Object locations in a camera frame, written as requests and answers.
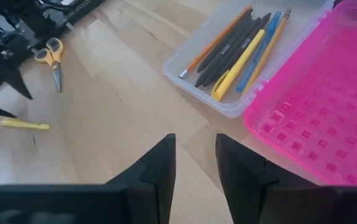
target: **scissor blade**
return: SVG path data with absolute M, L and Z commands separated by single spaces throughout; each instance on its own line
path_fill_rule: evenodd
M 54 75 L 55 85 L 57 86 L 58 92 L 61 93 L 60 63 L 54 62 L 52 68 L 53 68 L 53 75 Z

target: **blue pen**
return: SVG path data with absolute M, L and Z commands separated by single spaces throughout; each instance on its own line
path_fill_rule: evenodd
M 263 52 L 266 50 L 268 44 L 270 43 L 274 32 L 276 31 L 278 20 L 281 17 L 281 12 L 277 11 L 274 14 L 274 17 L 271 19 L 271 22 L 266 30 L 266 35 L 264 36 L 263 40 L 260 43 L 260 46 L 254 55 L 252 63 L 250 64 L 249 68 L 243 73 L 242 79 L 239 81 L 238 85 L 236 86 L 237 92 L 242 92 L 245 88 L 245 85 L 249 81 L 251 74 L 253 73 L 254 69 L 256 68 L 257 64 L 260 61 Z

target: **yellow highlighter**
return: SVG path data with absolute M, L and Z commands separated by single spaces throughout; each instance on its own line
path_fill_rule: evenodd
M 238 76 L 244 64 L 248 61 L 249 57 L 252 55 L 254 49 L 256 49 L 257 45 L 260 43 L 266 31 L 261 29 L 256 36 L 253 38 L 252 42 L 246 48 L 246 50 L 242 53 L 238 61 L 234 64 L 234 66 L 227 71 L 221 78 L 216 82 L 216 85 L 213 87 L 211 97 L 217 101 L 220 101 L 224 94 L 227 92 L 228 88 L 234 82 L 235 78 Z
M 14 118 L 2 119 L 0 120 L 0 125 L 7 126 L 7 127 L 15 127 L 15 128 L 32 128 L 32 129 L 41 129 L 41 130 L 50 129 L 50 126 L 48 124 L 28 123 Z

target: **yellow pen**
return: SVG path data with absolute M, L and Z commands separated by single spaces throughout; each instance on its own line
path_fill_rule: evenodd
M 231 70 L 229 70 L 229 72 L 226 74 L 224 80 L 221 81 L 221 84 L 218 84 L 219 82 L 216 82 L 216 85 L 213 87 L 213 89 L 215 89 L 216 91 L 212 91 L 211 93 L 211 97 L 213 99 L 217 101 L 220 101 L 222 99 L 224 94 L 227 92 L 228 88 L 231 86 L 235 78 L 238 76 L 244 64 L 248 61 L 249 57 L 252 55 L 254 49 L 256 49 L 257 45 L 260 43 L 265 33 L 266 31 L 264 29 L 261 29 L 253 38 L 252 42 L 249 44 L 246 50 L 242 53 L 238 61 L 236 61 L 234 66 L 231 68 Z
M 217 88 L 220 86 L 221 82 L 226 78 L 227 74 L 230 72 L 230 70 L 227 70 L 217 81 L 216 84 L 213 86 L 211 89 L 210 95 L 213 96 L 213 93 L 216 92 Z
M 263 56 L 260 59 L 260 62 L 258 63 L 257 67 L 254 69 L 253 74 L 251 75 L 251 78 L 249 79 L 248 83 L 246 84 L 243 94 L 246 93 L 246 91 L 252 85 L 252 83 L 255 81 L 255 79 L 257 79 L 259 77 L 259 75 L 261 73 L 261 69 L 263 68 L 264 64 L 266 63 L 268 57 L 270 56 L 272 48 L 277 43 L 278 38 L 281 36 L 281 33 L 284 30 L 284 27 L 289 19 L 291 12 L 292 12 L 291 9 L 286 10 L 283 18 L 281 19 L 281 21 L 278 25 L 276 32 L 272 36 L 270 44 L 267 46 L 266 51 L 264 52 Z

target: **orange pencil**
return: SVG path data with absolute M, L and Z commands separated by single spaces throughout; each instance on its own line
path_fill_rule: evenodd
M 201 52 L 200 54 L 198 54 L 190 63 L 190 65 L 187 67 L 186 70 L 184 70 L 178 77 L 180 78 L 184 78 L 184 76 L 187 74 L 187 72 L 189 72 L 190 70 L 192 70 L 197 63 L 217 44 L 217 42 L 219 42 L 227 33 L 228 31 L 231 30 L 231 28 L 233 28 L 233 26 L 239 21 L 239 19 L 251 8 L 251 6 L 247 6 L 244 8 L 244 10 L 241 12 L 241 14 L 239 14 L 237 17 L 235 17 L 235 19 L 233 21 L 230 22 L 230 24 L 228 24 L 228 26 L 226 26 L 226 28 L 212 41 L 210 42 L 204 49 L 203 52 Z

